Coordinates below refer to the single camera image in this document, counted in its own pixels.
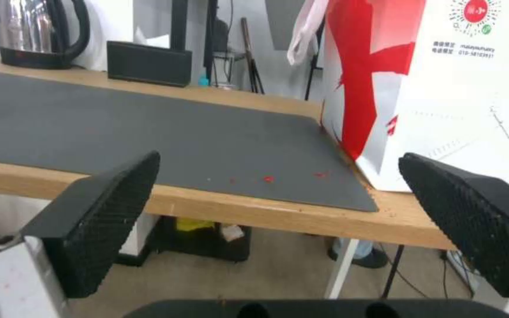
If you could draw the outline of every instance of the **wooden table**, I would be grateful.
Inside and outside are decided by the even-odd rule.
[[[321,111],[321,107],[315,103],[296,99],[215,88],[174,88],[110,80],[105,73],[79,69],[31,70],[0,64],[0,72],[100,88],[185,98],[230,107],[297,114],[312,117],[315,120],[319,119]],[[51,200],[72,181],[82,177],[84,177],[82,174],[0,163],[0,193]],[[450,240],[432,223],[413,195],[377,191],[372,189],[362,176],[360,179],[378,205],[377,213],[210,193],[167,185],[154,186],[145,211],[154,215],[352,238],[345,240],[343,244],[327,287],[327,298],[338,296],[359,239],[444,250],[455,249]]]

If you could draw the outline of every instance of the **gray desk mat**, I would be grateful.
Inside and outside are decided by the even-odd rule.
[[[93,174],[152,149],[158,184],[377,210],[308,117],[0,74],[0,163]]]

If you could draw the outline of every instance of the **jeans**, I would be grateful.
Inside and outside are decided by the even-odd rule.
[[[339,255],[341,253],[341,244],[345,238],[335,238],[333,242],[333,251]],[[355,256],[353,259],[360,260],[361,258],[365,258],[372,252],[373,242],[371,240],[360,240],[359,245],[357,245],[357,250],[355,251]]]

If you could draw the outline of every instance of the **kettle base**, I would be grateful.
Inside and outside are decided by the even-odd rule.
[[[65,60],[63,54],[20,51],[1,46],[0,54],[1,62],[12,66],[45,70],[66,70],[72,67],[72,64]]]

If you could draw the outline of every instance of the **electric kettle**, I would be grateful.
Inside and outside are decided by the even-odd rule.
[[[72,2],[80,35],[70,45],[62,0],[0,0],[1,62],[32,68],[69,68],[89,42],[85,3]]]

